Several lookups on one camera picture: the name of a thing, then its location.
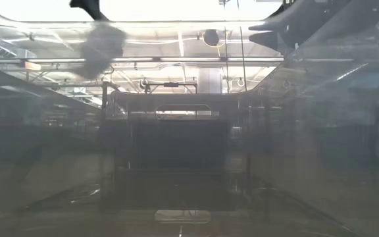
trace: hanging cable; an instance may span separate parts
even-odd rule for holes
[[[240,0],[236,0],[236,4],[238,5],[238,13],[240,13]],[[245,84],[245,91],[247,92],[247,75],[245,72],[245,53],[243,52],[243,38],[242,38],[242,26],[240,26],[240,33],[241,33],[241,48],[242,48],[242,67],[243,67],[243,82]]]
[[[224,11],[224,50],[226,57],[226,83],[228,85],[228,93],[230,93],[229,88],[229,60],[228,60],[228,31],[226,29],[226,0],[223,2],[223,11]]]

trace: round ceiling fixture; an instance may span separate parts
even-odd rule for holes
[[[207,45],[216,47],[219,41],[217,31],[215,29],[208,29],[205,31],[203,40]]]

